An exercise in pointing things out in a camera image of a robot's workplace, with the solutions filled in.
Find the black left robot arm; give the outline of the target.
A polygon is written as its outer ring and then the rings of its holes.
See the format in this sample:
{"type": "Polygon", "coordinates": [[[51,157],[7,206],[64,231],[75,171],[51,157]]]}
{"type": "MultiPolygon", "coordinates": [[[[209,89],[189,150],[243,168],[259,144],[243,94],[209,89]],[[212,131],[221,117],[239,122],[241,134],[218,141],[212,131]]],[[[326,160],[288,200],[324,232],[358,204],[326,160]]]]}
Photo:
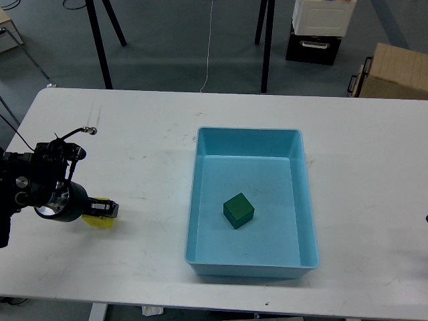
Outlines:
{"type": "Polygon", "coordinates": [[[1,247],[7,247],[11,217],[26,207],[43,219],[71,222],[80,217],[88,225],[111,228],[119,205],[110,199],[89,197],[72,182],[77,162],[86,151],[56,139],[41,142],[33,152],[1,151],[1,247]]]}

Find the black Robotiq left gripper body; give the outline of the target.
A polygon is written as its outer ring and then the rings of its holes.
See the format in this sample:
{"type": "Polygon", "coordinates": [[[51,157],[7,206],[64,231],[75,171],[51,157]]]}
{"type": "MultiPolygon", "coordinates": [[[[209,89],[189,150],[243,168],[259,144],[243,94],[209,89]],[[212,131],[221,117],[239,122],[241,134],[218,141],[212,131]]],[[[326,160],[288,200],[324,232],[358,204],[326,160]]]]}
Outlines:
{"type": "Polygon", "coordinates": [[[83,186],[71,182],[68,186],[68,199],[66,204],[53,217],[54,221],[71,222],[81,217],[91,209],[90,198],[83,186]]]}

